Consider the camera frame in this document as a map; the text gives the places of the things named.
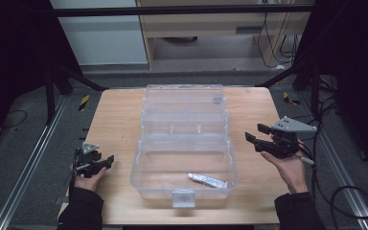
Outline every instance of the gray floor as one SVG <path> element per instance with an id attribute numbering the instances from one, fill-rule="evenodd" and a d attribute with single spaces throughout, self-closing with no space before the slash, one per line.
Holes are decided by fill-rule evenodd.
<path id="1" fill-rule="evenodd" d="M 276 76 L 279 72 L 280 70 L 265 66 L 252 37 L 199 37 L 196 42 L 188 42 L 185 39 L 159 39 L 154 67 L 151 70 L 124 70 L 118 74 L 91 74 L 86 77 L 110 87 L 144 87 L 148 83 L 254 85 Z M 290 82 L 292 77 L 270 89 L 279 116 L 298 117 L 299 121 L 308 122 L 309 112 L 303 105 L 286 103 L 283 100 L 283 93 L 290 91 Z M 66 97 L 62 116 L 13 214 L 12 228 L 17 226 L 17 229 L 53 229 L 57 224 L 59 205 L 55 204 L 55 200 L 65 193 L 64 180 L 74 149 L 82 143 L 86 135 L 84 129 L 89 128 L 101 96 L 101 92 L 95 92 L 78 82 L 73 81 L 73 85 L 74 93 Z M 299 92 L 295 97 L 303 102 L 309 93 Z M 87 107 L 84 111 L 78 111 L 81 98 L 86 94 L 90 95 Z M 322 93 L 321 99 L 329 96 L 329 93 Z M 21 111 L 8 115 L 5 127 L 0 133 L 0 210 L 10 196 L 45 127 L 44 88 L 19 97 L 11 110 Z M 368 193 L 368 162 L 360 160 L 356 140 L 336 110 L 324 116 L 323 131 L 331 140 L 336 155 L 341 159 L 354 184 Z M 312 141 L 306 141 L 306 144 L 311 147 Z M 318 181 L 325 195 L 330 198 L 333 191 L 340 186 L 340 182 L 332 160 L 325 152 L 325 146 L 319 143 Z M 334 229 L 330 206 L 319 195 L 317 197 L 317 210 L 321 218 L 329 229 Z M 338 197 L 336 204 L 348 211 L 351 209 L 350 203 L 343 195 Z M 345 218 L 340 214 L 336 214 L 336 219 L 340 229 L 362 229 L 355 219 Z M 257 228 L 274 229 L 274 226 Z"/>

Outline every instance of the wall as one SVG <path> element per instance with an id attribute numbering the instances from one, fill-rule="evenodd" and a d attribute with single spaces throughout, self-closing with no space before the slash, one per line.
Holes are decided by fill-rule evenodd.
<path id="1" fill-rule="evenodd" d="M 135 7 L 134 0 L 51 0 L 55 9 Z M 59 19 L 81 67 L 147 64 L 138 16 Z"/>

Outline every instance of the plastic box lid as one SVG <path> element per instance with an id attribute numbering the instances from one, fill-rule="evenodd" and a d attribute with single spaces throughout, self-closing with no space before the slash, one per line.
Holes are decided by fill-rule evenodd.
<path id="1" fill-rule="evenodd" d="M 143 101 L 142 137 L 228 133 L 222 85 L 148 85 Z"/>

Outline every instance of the tube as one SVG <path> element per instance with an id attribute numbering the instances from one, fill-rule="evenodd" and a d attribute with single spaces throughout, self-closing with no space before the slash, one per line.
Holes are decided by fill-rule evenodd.
<path id="1" fill-rule="evenodd" d="M 215 178 L 211 178 L 205 175 L 197 174 L 197 173 L 188 173 L 188 177 L 195 182 L 199 182 L 213 188 L 226 189 L 228 188 L 227 181 L 221 181 Z"/>

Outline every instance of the wooden table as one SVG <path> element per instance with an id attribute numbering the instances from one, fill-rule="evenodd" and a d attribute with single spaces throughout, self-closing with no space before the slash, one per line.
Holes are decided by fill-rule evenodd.
<path id="1" fill-rule="evenodd" d="M 259 139 L 257 123 L 279 120 L 266 88 L 224 87 L 229 111 L 229 137 L 233 141 L 239 173 L 238 187 L 226 200 L 198 200 L 194 209 L 174 209 L 170 200 L 146 200 L 132 188 L 130 170 L 140 138 L 140 110 L 145 89 L 112 89 L 103 92 L 86 142 L 100 145 L 103 159 L 115 155 L 98 193 L 104 200 L 103 224 L 259 224 L 278 223 L 274 199 L 287 186 L 266 162 L 244 132 Z"/>

